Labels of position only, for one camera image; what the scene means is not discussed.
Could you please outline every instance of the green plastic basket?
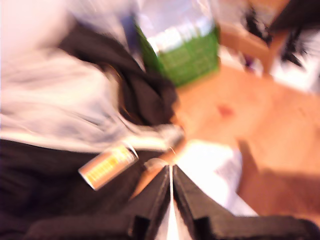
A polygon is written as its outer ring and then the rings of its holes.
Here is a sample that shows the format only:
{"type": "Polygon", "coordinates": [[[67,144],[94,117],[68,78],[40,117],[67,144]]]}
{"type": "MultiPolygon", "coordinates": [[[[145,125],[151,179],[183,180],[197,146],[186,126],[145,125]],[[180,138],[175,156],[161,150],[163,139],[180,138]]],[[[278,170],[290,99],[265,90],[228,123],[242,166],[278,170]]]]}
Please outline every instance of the green plastic basket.
{"type": "Polygon", "coordinates": [[[217,27],[208,35],[194,37],[171,51],[159,52],[158,56],[139,26],[136,28],[146,69],[168,77],[177,87],[218,69],[217,27]]]}

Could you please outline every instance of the yellow label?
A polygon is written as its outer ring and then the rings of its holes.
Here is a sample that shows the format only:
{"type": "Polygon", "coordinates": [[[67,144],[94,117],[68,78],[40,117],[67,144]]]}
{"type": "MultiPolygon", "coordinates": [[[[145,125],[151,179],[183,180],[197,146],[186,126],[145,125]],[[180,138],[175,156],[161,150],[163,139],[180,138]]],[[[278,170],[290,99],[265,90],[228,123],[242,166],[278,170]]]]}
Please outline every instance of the yellow label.
{"type": "Polygon", "coordinates": [[[133,152],[120,145],[93,158],[79,169],[79,173],[94,190],[98,190],[137,160],[133,152]]]}

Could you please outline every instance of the gray fabric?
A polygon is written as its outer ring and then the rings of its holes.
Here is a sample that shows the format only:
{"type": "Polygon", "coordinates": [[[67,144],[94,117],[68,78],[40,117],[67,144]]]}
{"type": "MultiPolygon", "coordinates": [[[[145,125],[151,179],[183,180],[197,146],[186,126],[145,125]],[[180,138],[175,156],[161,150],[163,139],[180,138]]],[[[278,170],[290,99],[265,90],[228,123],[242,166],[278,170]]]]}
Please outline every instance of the gray fabric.
{"type": "Polygon", "coordinates": [[[112,104],[107,77],[59,49],[2,63],[1,137],[54,149],[100,152],[118,141],[164,150],[183,136],[174,125],[126,121],[112,104]]]}

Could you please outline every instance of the black fabric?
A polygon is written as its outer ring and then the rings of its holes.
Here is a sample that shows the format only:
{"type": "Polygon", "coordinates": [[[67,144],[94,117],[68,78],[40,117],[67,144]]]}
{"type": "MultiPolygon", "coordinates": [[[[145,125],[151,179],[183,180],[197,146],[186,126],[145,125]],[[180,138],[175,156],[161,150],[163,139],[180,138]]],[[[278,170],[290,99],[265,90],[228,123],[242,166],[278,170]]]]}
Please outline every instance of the black fabric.
{"type": "MultiPolygon", "coordinates": [[[[37,229],[38,225],[44,224],[41,221],[55,218],[58,220],[53,220],[52,226],[61,231],[68,231],[73,226],[89,233],[92,231],[90,226],[93,226],[90,222],[96,222],[99,224],[95,225],[95,233],[99,233],[99,228],[105,227],[100,221],[106,214],[105,219],[115,233],[128,231],[128,226],[134,223],[132,219],[117,216],[110,220],[110,215],[119,213],[128,203],[145,169],[143,163],[161,154],[137,152],[138,162],[94,191],[82,179],[78,169],[96,154],[54,150],[7,140],[0,140],[0,150],[1,240],[23,239],[30,227],[31,230],[37,229]],[[86,227],[75,226],[71,220],[86,227]]],[[[30,234],[25,239],[38,239],[30,234]]]]}
{"type": "Polygon", "coordinates": [[[164,167],[139,195],[116,214],[41,220],[28,230],[23,239],[153,240],[169,201],[169,167],[164,167]]]}
{"type": "Polygon", "coordinates": [[[173,167],[174,198],[195,240],[319,240],[318,227],[291,216],[238,217],[173,167]]]}
{"type": "Polygon", "coordinates": [[[148,126],[170,123],[177,100],[174,85],[158,74],[144,72],[119,42],[77,24],[59,48],[102,69],[111,65],[118,71],[125,108],[120,113],[129,121],[148,126]]]}
{"type": "Polygon", "coordinates": [[[319,0],[291,0],[269,27],[270,32],[298,27],[318,29],[320,26],[319,0]]]}

